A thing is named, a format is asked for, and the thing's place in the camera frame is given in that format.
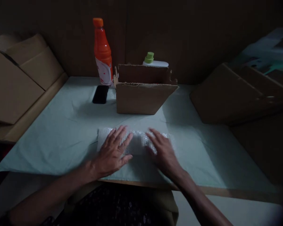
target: forearm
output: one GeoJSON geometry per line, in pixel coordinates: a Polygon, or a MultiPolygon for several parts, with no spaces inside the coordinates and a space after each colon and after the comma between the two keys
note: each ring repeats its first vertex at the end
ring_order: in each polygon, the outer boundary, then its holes
{"type": "Polygon", "coordinates": [[[83,184],[78,170],[60,177],[16,205],[9,212],[11,224],[14,226],[41,224],[58,204],[67,200],[83,184]]]}
{"type": "Polygon", "coordinates": [[[193,209],[201,225],[232,225],[220,210],[205,196],[190,175],[181,170],[172,178],[193,209]]]}

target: green bottle cap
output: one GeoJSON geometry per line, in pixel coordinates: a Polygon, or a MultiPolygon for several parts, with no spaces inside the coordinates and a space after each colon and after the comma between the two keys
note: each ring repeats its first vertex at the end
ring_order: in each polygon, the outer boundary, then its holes
{"type": "Polygon", "coordinates": [[[145,57],[145,62],[146,63],[153,63],[154,60],[154,53],[153,52],[148,52],[147,56],[145,57]]]}

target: smartphone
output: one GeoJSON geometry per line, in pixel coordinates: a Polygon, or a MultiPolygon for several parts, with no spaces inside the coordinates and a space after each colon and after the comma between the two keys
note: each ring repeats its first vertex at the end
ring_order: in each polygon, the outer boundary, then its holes
{"type": "Polygon", "coordinates": [[[105,104],[107,99],[107,93],[108,93],[109,86],[97,86],[97,89],[95,90],[95,94],[93,96],[92,103],[94,104],[105,104]]]}

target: white bottle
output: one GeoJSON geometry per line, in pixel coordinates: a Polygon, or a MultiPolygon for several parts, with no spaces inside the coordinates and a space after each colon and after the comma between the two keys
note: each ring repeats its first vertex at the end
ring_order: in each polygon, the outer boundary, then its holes
{"type": "Polygon", "coordinates": [[[167,62],[155,61],[153,56],[154,56],[153,52],[148,52],[142,64],[144,66],[153,66],[153,67],[168,67],[169,66],[167,62]]]}

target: bottle label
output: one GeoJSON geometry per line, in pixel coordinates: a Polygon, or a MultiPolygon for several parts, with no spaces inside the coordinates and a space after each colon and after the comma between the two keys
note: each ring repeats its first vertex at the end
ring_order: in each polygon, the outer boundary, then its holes
{"type": "Polygon", "coordinates": [[[95,61],[97,63],[97,70],[100,76],[101,83],[103,85],[111,85],[111,70],[109,66],[103,63],[102,61],[99,61],[97,58],[95,58],[95,61]]]}

